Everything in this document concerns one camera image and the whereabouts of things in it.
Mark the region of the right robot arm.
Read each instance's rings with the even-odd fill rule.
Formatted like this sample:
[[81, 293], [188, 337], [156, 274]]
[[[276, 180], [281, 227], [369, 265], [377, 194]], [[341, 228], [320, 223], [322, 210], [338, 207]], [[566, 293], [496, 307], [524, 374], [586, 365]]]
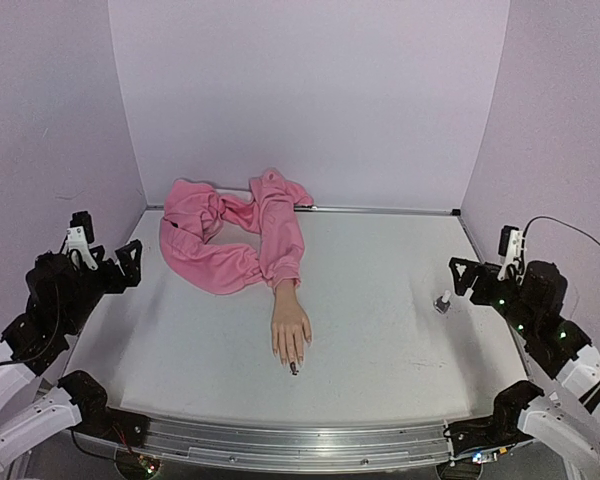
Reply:
[[476, 306], [495, 310], [521, 337], [524, 350], [549, 379], [587, 411], [585, 424], [521, 380], [496, 395], [490, 415], [455, 421], [445, 429], [454, 461], [476, 464], [509, 447], [538, 440], [573, 465], [584, 479], [600, 479], [600, 353], [590, 337], [561, 315], [568, 282], [556, 265], [533, 261], [522, 279], [512, 268], [453, 257], [454, 290]]

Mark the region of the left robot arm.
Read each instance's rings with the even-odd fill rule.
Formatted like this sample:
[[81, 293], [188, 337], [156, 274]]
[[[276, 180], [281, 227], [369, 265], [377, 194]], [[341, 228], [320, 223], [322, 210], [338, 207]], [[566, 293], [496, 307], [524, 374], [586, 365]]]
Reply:
[[[37, 257], [26, 276], [25, 311], [0, 338], [0, 412], [9, 401], [68, 350], [89, 316], [108, 294], [122, 294], [141, 280], [142, 244], [104, 256], [91, 235], [71, 227], [61, 250]], [[146, 438], [146, 416], [108, 405], [105, 388], [77, 370], [61, 377], [38, 401], [0, 424], [0, 474], [18, 457], [55, 434], [70, 430], [119, 442], [133, 454]]]

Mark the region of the pink hoodie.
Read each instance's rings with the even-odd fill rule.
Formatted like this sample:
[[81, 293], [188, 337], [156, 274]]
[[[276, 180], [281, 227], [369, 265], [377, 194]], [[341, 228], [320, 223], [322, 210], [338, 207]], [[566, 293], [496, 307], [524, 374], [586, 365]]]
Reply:
[[275, 169], [252, 178], [244, 193], [178, 179], [164, 201], [160, 250], [176, 274], [214, 295], [298, 284], [305, 243], [295, 209], [312, 204], [303, 186]]

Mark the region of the mannequin hand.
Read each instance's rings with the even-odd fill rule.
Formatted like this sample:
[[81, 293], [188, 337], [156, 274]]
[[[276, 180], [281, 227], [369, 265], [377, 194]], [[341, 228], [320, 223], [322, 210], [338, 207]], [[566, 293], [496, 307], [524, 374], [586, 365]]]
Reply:
[[311, 324], [296, 292], [296, 281], [282, 280], [274, 288], [271, 320], [273, 354], [287, 365], [293, 376], [304, 362], [305, 346], [312, 341]]

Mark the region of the aluminium front rail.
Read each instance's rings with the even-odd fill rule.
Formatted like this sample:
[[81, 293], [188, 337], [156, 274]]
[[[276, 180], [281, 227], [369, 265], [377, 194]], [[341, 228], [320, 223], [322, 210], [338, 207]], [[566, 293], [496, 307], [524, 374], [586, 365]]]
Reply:
[[447, 424], [266, 427], [150, 418], [112, 410], [76, 432], [96, 444], [162, 463], [252, 473], [331, 475], [403, 473], [433, 468], [442, 479], [578, 479], [575, 467], [536, 440], [515, 438], [461, 453]]

